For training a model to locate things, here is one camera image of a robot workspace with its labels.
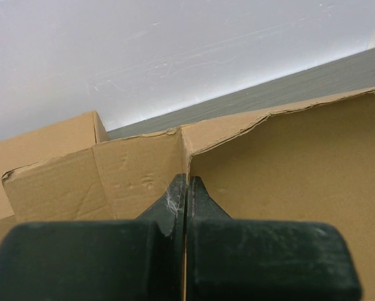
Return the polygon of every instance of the corrugated cardboard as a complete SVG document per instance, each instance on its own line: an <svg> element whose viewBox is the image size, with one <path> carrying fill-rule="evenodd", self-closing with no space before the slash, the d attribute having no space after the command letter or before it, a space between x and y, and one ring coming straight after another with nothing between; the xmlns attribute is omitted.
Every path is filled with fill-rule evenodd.
<svg viewBox="0 0 375 301"><path fill-rule="evenodd" d="M375 88L104 142L3 184L17 221L125 219L179 172L234 218L336 226L375 300Z"/></svg>
<svg viewBox="0 0 375 301"><path fill-rule="evenodd" d="M108 140L96 112L47 126L0 142L0 241L16 224L16 218L1 184L4 172L52 157L86 149Z"/></svg>

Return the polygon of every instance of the cardboard flap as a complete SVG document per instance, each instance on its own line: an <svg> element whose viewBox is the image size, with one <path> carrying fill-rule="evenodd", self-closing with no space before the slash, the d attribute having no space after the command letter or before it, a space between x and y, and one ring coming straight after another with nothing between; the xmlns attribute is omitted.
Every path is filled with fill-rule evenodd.
<svg viewBox="0 0 375 301"><path fill-rule="evenodd" d="M317 105L339 102L347 98L367 94L375 94L375 87L183 125L182 136L186 155L192 158L192 156L244 135L272 115L307 110Z"/></svg>
<svg viewBox="0 0 375 301"><path fill-rule="evenodd" d="M375 299L375 89L267 116L193 156L190 175L234 218L336 226Z"/></svg>
<svg viewBox="0 0 375 301"><path fill-rule="evenodd" d="M17 222L112 219L91 148L3 176Z"/></svg>
<svg viewBox="0 0 375 301"><path fill-rule="evenodd" d="M136 218L184 172L181 133L173 129L93 147L115 218Z"/></svg>
<svg viewBox="0 0 375 301"><path fill-rule="evenodd" d="M2 177L16 220L127 219L184 172L177 130L97 144Z"/></svg>
<svg viewBox="0 0 375 301"><path fill-rule="evenodd" d="M0 142L0 219L13 215L1 184L1 176L11 169L63 156L91 147L106 139L96 112L87 112L57 124Z"/></svg>

